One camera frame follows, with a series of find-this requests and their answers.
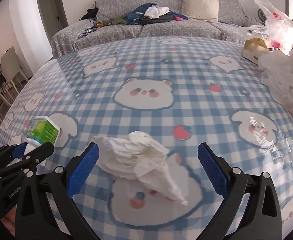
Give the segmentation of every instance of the dining table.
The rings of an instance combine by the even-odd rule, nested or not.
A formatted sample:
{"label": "dining table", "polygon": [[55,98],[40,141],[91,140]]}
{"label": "dining table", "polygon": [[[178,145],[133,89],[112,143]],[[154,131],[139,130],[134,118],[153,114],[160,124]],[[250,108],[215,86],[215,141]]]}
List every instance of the dining table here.
{"label": "dining table", "polygon": [[[228,41],[168,36],[53,59],[15,99],[0,127],[0,147],[24,142],[32,120],[48,116],[61,129],[45,164],[52,171],[95,136],[145,132],[168,149],[169,173],[187,205],[99,165],[73,200],[102,240],[194,240],[223,201],[198,160],[198,146],[206,142],[231,167],[271,175],[285,236],[293,228],[293,115],[272,98],[260,82],[262,70],[242,51],[242,44]],[[62,221],[52,196],[49,201]]]}

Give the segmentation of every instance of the cardboard box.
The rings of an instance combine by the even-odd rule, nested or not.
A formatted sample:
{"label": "cardboard box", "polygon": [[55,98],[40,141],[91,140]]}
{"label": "cardboard box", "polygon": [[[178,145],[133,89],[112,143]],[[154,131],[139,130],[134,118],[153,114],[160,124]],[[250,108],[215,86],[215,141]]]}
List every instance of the cardboard box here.
{"label": "cardboard box", "polygon": [[250,60],[251,62],[258,64],[258,59],[262,54],[269,53],[269,49],[266,46],[264,40],[260,38],[254,38],[245,42],[245,47],[242,52],[242,57]]}

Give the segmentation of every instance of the white cloth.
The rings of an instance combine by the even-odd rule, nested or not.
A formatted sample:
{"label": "white cloth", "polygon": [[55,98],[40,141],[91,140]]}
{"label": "white cloth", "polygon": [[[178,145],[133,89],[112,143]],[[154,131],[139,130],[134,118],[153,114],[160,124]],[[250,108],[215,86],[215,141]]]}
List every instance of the white cloth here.
{"label": "white cloth", "polygon": [[94,136],[92,141],[99,146],[96,164],[102,170],[118,178],[136,179],[148,189],[188,204],[170,176],[166,163],[169,150],[147,133],[136,131],[125,139]]}
{"label": "white cloth", "polygon": [[150,19],[157,19],[160,16],[168,13],[169,11],[170,9],[166,6],[163,6],[163,7],[151,6],[145,11],[144,16]]}

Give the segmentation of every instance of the blue gripper pad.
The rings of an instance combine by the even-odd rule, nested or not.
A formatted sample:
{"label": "blue gripper pad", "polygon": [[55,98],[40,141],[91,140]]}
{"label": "blue gripper pad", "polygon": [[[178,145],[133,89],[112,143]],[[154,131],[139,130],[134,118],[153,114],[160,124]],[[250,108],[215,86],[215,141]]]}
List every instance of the blue gripper pad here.
{"label": "blue gripper pad", "polygon": [[228,178],[203,144],[198,147],[198,158],[216,193],[227,198],[229,195]]}
{"label": "blue gripper pad", "polygon": [[21,159],[24,155],[26,146],[27,146],[26,142],[16,146],[13,150],[12,157],[17,158],[17,159]]}
{"label": "blue gripper pad", "polygon": [[92,144],[77,167],[69,175],[66,191],[70,198],[80,193],[98,158],[99,147],[96,144]]}

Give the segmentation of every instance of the gray sofa cover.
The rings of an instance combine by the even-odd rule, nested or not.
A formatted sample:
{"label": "gray sofa cover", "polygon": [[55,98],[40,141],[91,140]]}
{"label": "gray sofa cover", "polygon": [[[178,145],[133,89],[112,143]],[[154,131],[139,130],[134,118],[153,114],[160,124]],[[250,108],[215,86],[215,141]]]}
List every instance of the gray sofa cover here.
{"label": "gray sofa cover", "polygon": [[[168,6],[170,10],[181,13],[183,0],[96,0],[96,6],[99,8],[98,20],[123,16],[144,3]],[[245,37],[239,32],[238,27],[234,25],[250,26],[252,24],[258,23],[244,15],[239,0],[220,0],[218,23],[189,19],[145,26],[113,25],[100,28],[78,40],[80,31],[84,32],[92,26],[91,21],[85,20],[58,32],[52,39],[52,51],[54,57],[59,57],[71,51],[110,41],[172,35],[208,37],[243,44]]]}

